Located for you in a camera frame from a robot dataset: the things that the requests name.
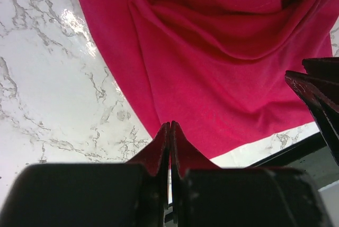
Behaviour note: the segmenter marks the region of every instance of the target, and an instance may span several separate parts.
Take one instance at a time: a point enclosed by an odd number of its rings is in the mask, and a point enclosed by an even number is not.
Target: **marble surface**
[[[0,207],[29,164],[121,162],[150,140],[100,56],[78,0],[0,0]],[[339,56],[339,25],[332,31]],[[306,124],[213,161],[246,166],[317,132]]]

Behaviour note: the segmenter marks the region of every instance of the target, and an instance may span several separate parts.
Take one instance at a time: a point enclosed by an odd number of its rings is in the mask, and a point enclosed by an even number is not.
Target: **red fabric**
[[[339,0],[80,0],[100,53],[154,136],[176,120],[207,157],[312,118],[284,82],[330,57]]]

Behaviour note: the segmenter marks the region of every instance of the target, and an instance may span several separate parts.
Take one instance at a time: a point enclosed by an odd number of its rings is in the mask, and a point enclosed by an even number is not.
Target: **white marble countertop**
[[[0,0],[0,11],[0,207],[29,164],[126,161],[150,141],[78,0]],[[338,27],[331,33],[336,56]],[[246,166],[315,132],[307,124],[213,161]]]

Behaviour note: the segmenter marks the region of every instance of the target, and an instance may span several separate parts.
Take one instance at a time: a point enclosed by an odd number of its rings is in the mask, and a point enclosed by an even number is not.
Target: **black object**
[[[0,227],[163,226],[172,165],[178,226],[332,226],[310,177],[290,168],[221,169],[176,122],[125,164],[28,167]]]

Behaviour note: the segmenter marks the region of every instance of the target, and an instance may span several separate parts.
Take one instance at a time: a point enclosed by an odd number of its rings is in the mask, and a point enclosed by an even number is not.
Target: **red cloth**
[[[339,0],[80,0],[92,37],[154,136],[176,120],[207,157],[311,122],[284,82],[330,57]]]

